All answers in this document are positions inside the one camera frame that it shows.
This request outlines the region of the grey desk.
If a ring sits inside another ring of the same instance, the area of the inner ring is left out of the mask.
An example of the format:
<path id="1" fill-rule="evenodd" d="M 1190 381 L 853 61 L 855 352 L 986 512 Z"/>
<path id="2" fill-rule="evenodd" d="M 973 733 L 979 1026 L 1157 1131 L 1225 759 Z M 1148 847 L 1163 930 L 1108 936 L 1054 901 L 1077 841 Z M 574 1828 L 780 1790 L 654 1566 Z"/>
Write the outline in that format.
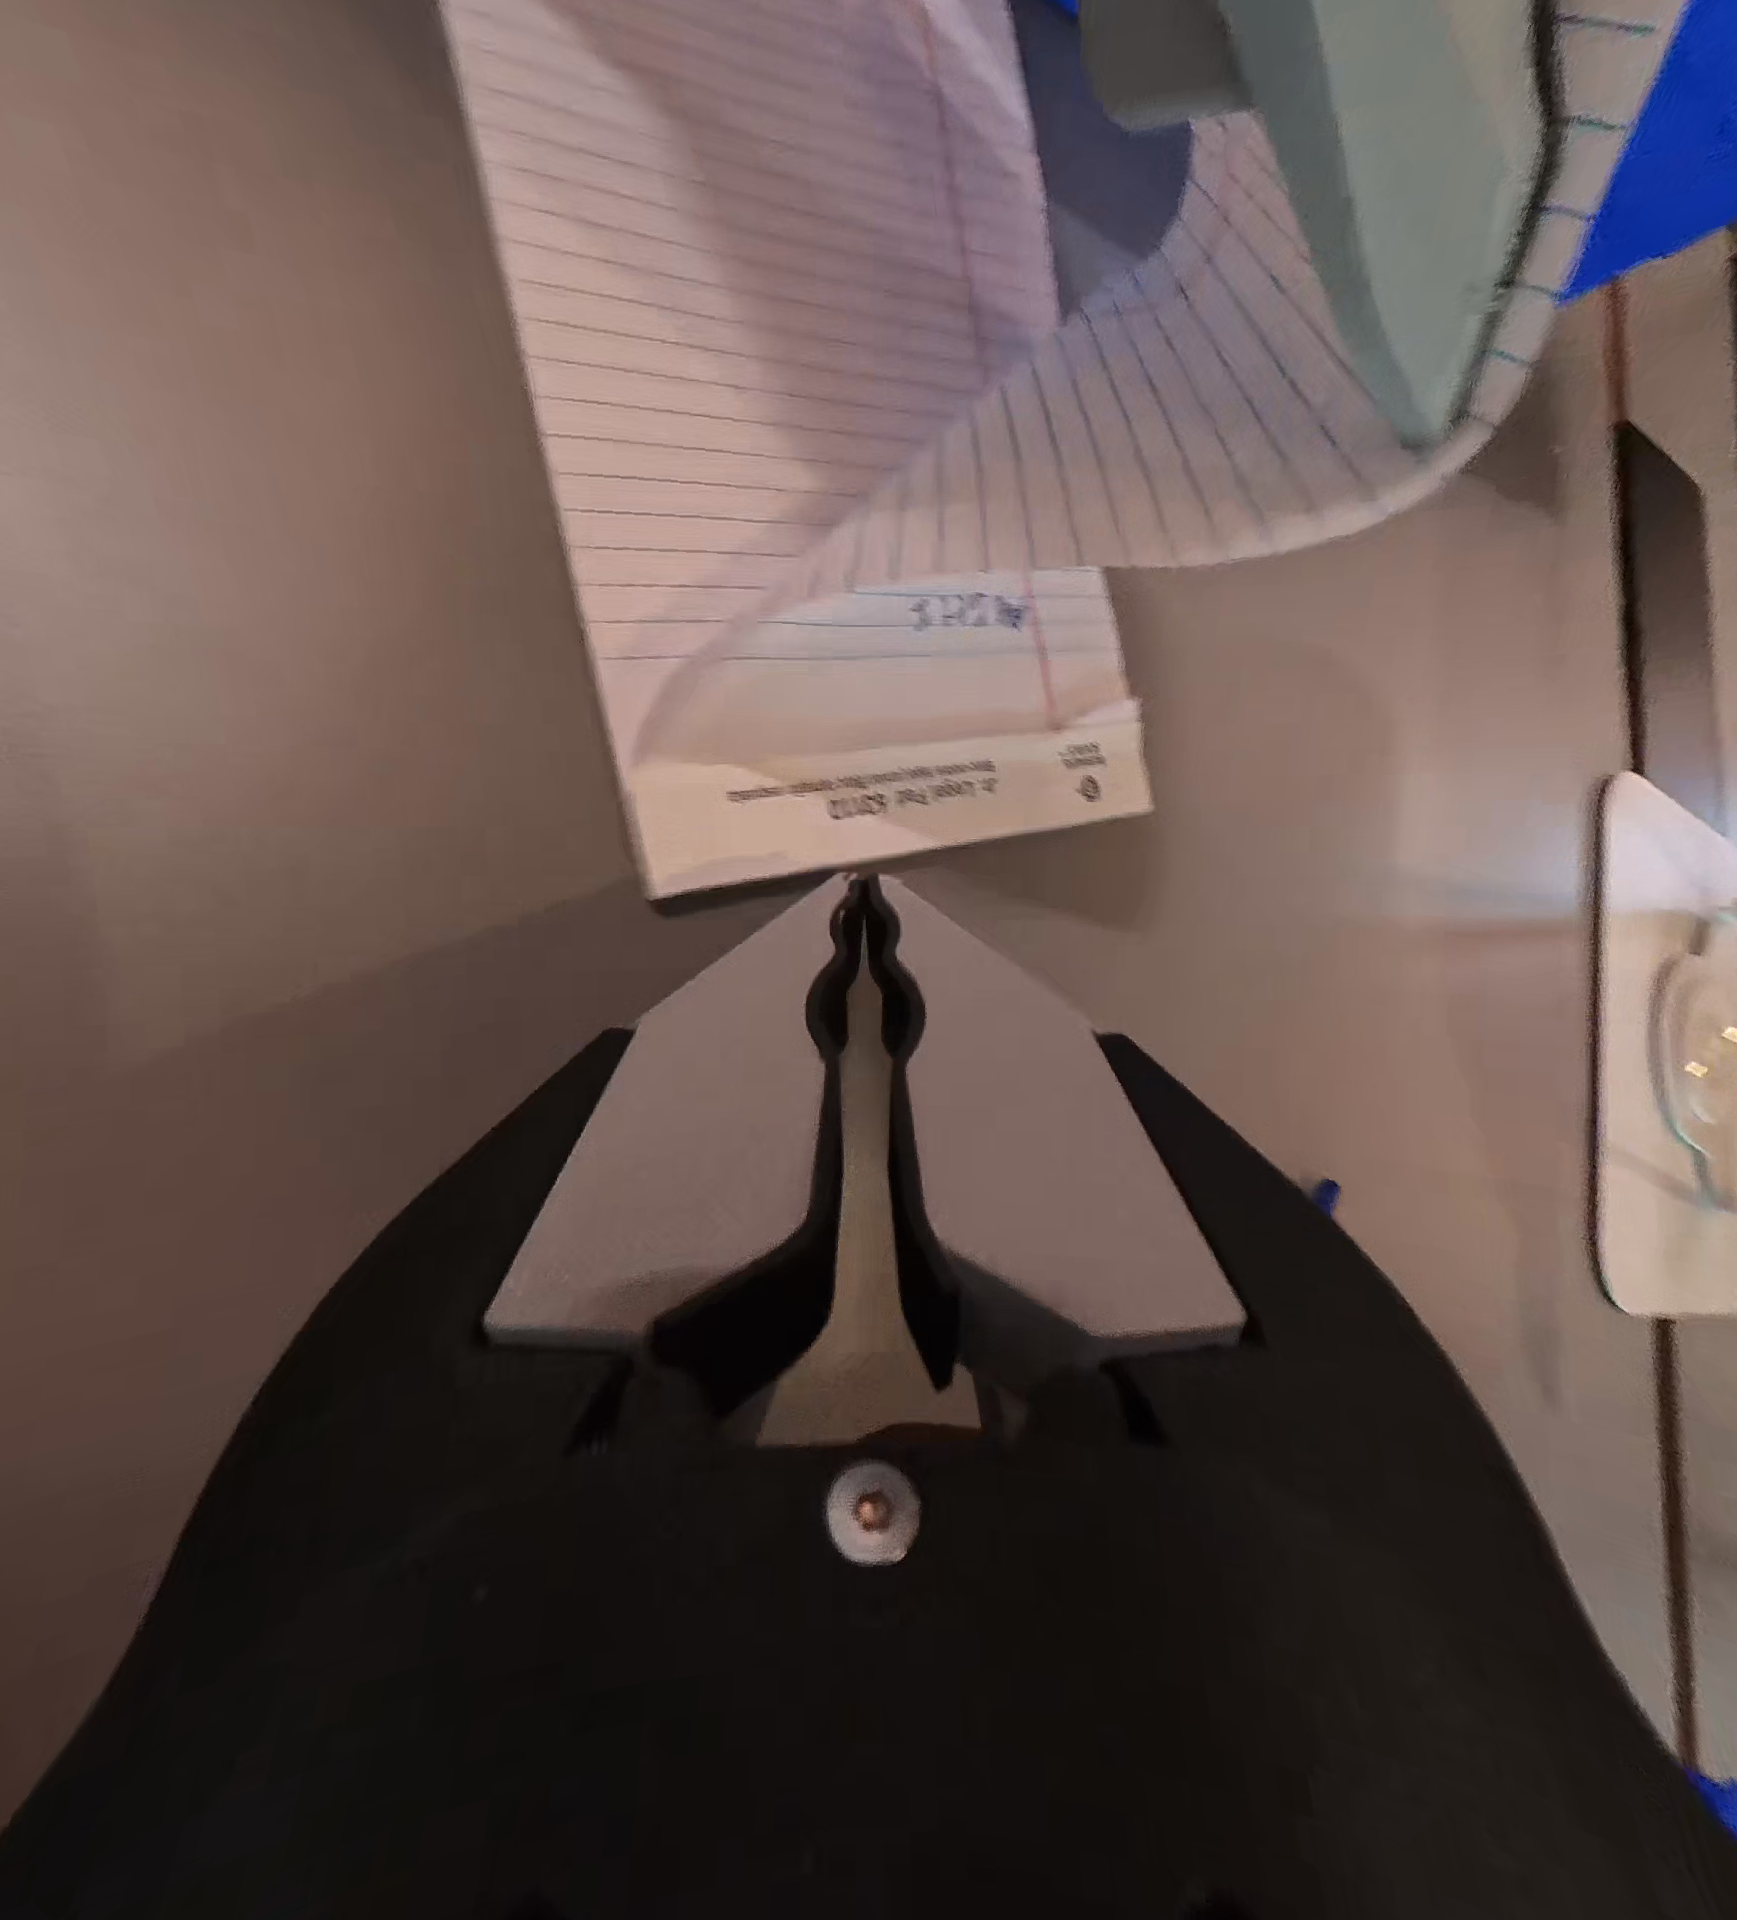
<path id="1" fill-rule="evenodd" d="M 1729 266 L 1571 305 L 1406 516 L 1120 573 L 1154 813 L 913 886 L 1342 1185 L 1737 1777 L 1737 1318 L 1601 1296 L 1580 1037 L 1616 418 L 1705 496 L 1737 839 Z M 768 911 L 641 897 L 430 6 L 0 3 L 0 1830 L 333 1282 Z"/>

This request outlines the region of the lined paper sheet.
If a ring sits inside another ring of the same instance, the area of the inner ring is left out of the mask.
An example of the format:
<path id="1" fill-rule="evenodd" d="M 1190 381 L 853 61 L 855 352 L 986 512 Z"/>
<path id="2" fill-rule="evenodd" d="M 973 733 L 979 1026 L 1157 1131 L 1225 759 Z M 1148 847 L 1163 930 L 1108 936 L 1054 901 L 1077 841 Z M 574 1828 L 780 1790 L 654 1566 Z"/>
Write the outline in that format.
<path id="1" fill-rule="evenodd" d="M 637 761 L 761 763 L 839 748 L 868 698 L 849 659 L 916 632 L 949 598 L 1022 601 L 1056 573 L 1203 567 L 1360 534 L 1452 480 L 1494 435 L 1547 347 L 1560 291 L 1687 3 L 1541 3 L 1553 159 L 1532 231 L 1454 430 L 1403 443 L 1350 366 L 1248 109 L 1188 121 L 1164 234 L 1119 261 L 925 447 L 694 644 L 634 731 Z"/>

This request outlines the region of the white document stand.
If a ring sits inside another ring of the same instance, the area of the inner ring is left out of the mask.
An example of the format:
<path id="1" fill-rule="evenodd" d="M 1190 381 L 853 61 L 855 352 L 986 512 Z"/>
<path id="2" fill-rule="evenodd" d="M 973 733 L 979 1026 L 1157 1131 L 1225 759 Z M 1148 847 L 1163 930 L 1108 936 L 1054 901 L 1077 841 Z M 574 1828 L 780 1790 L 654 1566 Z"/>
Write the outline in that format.
<path id="1" fill-rule="evenodd" d="M 1658 1323 L 1737 1319 L 1737 846 L 1608 778 L 1592 886 L 1590 1250 Z"/>

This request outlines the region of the black phone on table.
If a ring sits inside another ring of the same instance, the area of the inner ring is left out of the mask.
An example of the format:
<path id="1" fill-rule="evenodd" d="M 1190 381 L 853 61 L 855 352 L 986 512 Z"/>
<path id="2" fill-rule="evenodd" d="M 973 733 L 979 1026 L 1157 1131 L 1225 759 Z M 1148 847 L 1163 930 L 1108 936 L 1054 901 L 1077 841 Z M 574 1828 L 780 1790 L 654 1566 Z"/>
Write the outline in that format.
<path id="1" fill-rule="evenodd" d="M 1638 422 L 1612 433 L 1628 761 L 1737 831 L 1737 529 Z"/>

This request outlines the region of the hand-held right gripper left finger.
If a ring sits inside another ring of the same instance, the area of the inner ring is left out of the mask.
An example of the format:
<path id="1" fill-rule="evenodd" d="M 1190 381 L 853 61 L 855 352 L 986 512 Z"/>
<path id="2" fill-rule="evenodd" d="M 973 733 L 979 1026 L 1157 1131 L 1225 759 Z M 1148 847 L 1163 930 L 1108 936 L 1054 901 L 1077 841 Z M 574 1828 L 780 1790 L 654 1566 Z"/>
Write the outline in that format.
<path id="1" fill-rule="evenodd" d="M 831 878 L 641 1017 L 497 1287 L 491 1342 L 660 1363 L 722 1418 L 813 1345 L 860 922 L 858 884 Z"/>

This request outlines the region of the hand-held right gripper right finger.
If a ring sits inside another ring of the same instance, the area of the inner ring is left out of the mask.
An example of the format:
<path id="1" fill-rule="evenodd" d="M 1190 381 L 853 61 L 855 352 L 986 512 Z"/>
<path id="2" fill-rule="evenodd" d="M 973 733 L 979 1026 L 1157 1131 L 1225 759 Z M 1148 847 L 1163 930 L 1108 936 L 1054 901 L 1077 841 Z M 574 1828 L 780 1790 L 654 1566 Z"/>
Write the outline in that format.
<path id="1" fill-rule="evenodd" d="M 899 1297 L 932 1381 L 1231 1345 L 1247 1311 L 1090 1021 L 902 882 L 857 899 Z"/>

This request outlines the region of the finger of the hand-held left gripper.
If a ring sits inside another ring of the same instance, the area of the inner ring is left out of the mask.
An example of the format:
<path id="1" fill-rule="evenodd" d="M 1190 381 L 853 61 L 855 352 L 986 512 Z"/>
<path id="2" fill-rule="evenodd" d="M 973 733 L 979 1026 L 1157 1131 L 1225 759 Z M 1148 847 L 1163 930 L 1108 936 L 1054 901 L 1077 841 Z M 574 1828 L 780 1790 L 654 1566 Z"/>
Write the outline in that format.
<path id="1" fill-rule="evenodd" d="M 1124 131 L 1251 111 L 1350 366 L 1411 447 L 1479 378 L 1553 159 L 1549 36 L 1521 2 L 1083 2 Z"/>

